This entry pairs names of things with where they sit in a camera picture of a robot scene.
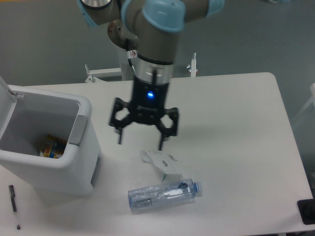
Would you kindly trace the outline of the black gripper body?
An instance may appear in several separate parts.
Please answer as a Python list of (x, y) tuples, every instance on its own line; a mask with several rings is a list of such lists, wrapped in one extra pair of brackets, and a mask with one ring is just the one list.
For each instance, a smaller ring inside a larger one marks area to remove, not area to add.
[(128, 105), (128, 124), (133, 122), (161, 126), (165, 115), (165, 100), (169, 83), (150, 84), (134, 77), (131, 100)]

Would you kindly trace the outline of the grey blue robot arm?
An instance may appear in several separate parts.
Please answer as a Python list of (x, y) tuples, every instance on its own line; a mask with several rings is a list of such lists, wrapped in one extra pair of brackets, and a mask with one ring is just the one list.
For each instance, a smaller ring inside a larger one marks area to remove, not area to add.
[(80, 0), (77, 2), (90, 26), (120, 20), (131, 33), (127, 51), (133, 72), (131, 99), (115, 98), (109, 125), (119, 135), (132, 124), (154, 125), (160, 143), (178, 133), (179, 111), (165, 108), (180, 33), (186, 23), (223, 10), (222, 0)]

